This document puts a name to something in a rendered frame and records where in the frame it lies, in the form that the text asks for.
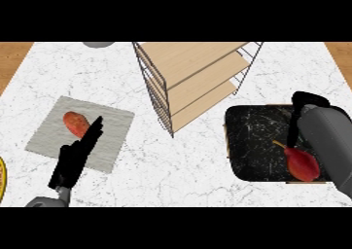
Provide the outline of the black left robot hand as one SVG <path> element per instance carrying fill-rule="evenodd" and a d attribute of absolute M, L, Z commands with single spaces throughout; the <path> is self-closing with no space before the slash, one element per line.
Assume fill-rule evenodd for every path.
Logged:
<path fill-rule="evenodd" d="M 73 145 L 61 147 L 58 165 L 49 182 L 49 188 L 54 190 L 61 187 L 71 189 L 76 186 L 89 155 L 104 134 L 102 121 L 104 118 L 100 117 L 88 129 L 83 138 Z"/>

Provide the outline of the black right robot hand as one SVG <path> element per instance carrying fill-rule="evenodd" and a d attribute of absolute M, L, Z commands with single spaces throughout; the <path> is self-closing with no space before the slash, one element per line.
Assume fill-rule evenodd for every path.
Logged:
<path fill-rule="evenodd" d="M 289 126 L 289 135 L 287 135 L 287 147 L 295 148 L 299 138 L 299 127 L 298 127 L 298 121 L 302 116 L 302 110 L 303 107 L 309 104 L 318 106 L 318 107 L 329 107 L 330 102 L 329 100 L 306 91 L 296 91 L 292 96 L 292 102 L 293 102 L 293 113 L 292 113 L 292 119 L 290 119 L 290 126 Z"/>

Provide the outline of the black marble tray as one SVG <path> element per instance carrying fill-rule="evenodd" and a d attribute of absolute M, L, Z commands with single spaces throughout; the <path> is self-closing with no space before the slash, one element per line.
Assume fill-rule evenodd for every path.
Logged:
<path fill-rule="evenodd" d="M 227 109 L 228 158 L 234 175 L 249 182 L 298 182 L 289 172 L 292 105 L 238 105 Z"/>

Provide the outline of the red eggplant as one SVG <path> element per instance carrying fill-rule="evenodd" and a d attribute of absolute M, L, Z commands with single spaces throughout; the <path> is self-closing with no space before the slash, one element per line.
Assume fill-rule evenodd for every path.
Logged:
<path fill-rule="evenodd" d="M 284 149 L 287 170 L 293 177 L 303 182 L 312 182 L 321 176 L 321 168 L 317 158 L 305 151 L 287 147 L 277 140 L 277 145 Z"/>

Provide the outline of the grey cloth placemat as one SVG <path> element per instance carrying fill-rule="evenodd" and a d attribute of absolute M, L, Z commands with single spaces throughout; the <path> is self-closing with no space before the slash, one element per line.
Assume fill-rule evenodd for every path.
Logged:
<path fill-rule="evenodd" d="M 135 117 L 131 111 L 63 96 L 26 149 L 57 159 L 61 147 L 83 137 L 100 117 L 104 118 L 104 133 L 91 152 L 86 166 L 111 173 Z"/>

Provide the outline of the orange sweet potato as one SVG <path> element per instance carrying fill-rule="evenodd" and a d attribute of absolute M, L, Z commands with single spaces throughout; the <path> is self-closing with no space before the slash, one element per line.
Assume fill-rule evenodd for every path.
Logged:
<path fill-rule="evenodd" d="M 82 138 L 89 130 L 91 123 L 86 116 L 77 112 L 68 112 L 64 115 L 64 123 L 70 132 Z"/>

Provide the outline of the grey round object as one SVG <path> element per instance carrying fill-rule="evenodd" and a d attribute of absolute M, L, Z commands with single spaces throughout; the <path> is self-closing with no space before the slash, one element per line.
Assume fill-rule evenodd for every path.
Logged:
<path fill-rule="evenodd" d="M 101 49 L 110 47 L 116 42 L 83 42 L 89 48 Z"/>

